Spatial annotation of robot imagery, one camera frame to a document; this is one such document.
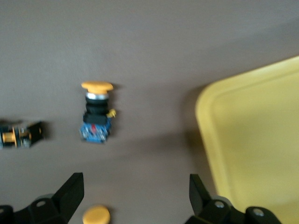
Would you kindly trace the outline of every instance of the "gray background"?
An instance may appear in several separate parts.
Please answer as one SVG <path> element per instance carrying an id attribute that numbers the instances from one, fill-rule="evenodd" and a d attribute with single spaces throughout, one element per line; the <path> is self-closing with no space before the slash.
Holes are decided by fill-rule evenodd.
<path id="1" fill-rule="evenodd" d="M 0 115 L 46 140 L 0 151 L 0 204 L 16 210 L 83 172 L 113 224 L 181 224 L 190 173 L 215 194 L 194 105 L 207 84 L 299 53 L 299 1 L 0 0 Z M 85 80 L 115 85 L 105 145 L 80 142 Z"/>

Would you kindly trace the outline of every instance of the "yellow plastic bin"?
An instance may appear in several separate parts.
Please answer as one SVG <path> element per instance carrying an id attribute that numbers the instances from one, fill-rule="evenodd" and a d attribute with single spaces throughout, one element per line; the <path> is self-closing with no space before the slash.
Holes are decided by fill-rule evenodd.
<path id="1" fill-rule="evenodd" d="M 196 116 L 219 195 L 299 223 L 299 57 L 208 86 Z"/>

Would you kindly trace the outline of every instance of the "screw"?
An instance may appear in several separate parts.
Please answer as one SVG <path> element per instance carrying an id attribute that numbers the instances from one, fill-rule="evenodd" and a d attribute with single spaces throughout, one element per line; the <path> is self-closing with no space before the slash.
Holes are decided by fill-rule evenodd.
<path id="1" fill-rule="evenodd" d="M 217 208 L 220 208 L 220 209 L 224 208 L 224 203 L 222 203 L 221 201 L 216 201 L 215 205 Z"/>
<path id="2" fill-rule="evenodd" d="M 253 209 L 253 212 L 256 216 L 261 216 L 261 217 L 264 216 L 263 211 L 260 209 Z"/>

